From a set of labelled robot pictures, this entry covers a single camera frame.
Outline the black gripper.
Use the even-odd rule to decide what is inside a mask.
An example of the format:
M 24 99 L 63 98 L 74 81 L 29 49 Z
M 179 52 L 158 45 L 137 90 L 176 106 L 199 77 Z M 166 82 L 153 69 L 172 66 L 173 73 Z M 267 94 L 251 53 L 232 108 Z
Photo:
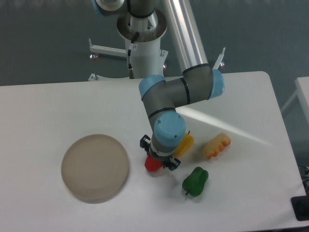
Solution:
M 169 151 L 169 152 L 161 152 L 157 150 L 152 143 L 150 143 L 151 139 L 148 135 L 144 135 L 140 139 L 140 148 L 144 149 L 146 153 L 148 153 L 148 156 L 150 156 L 152 159 L 155 159 L 156 161 L 159 161 L 163 164 L 163 168 L 167 168 L 170 171 L 176 170 L 179 165 L 181 164 L 181 161 L 177 158 L 173 158 L 172 155 L 175 151 Z

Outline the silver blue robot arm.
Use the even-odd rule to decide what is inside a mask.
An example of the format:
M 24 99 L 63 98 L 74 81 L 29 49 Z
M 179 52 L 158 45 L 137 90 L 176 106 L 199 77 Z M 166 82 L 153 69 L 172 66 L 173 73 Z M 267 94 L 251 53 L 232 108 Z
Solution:
M 178 156 L 188 148 L 186 124 L 176 108 L 218 97 L 225 87 L 219 64 L 210 67 L 208 63 L 191 4 L 165 0 L 163 11 L 154 0 L 95 0 L 92 4 L 99 16 L 118 16 L 125 48 L 90 45 L 90 51 L 126 58 L 129 78 L 140 79 L 140 97 L 153 132 L 140 140 L 147 154 L 145 168 L 175 170 L 180 165 Z M 160 46 L 168 29 L 182 71 L 181 77 L 170 81 L 163 76 L 168 53 Z

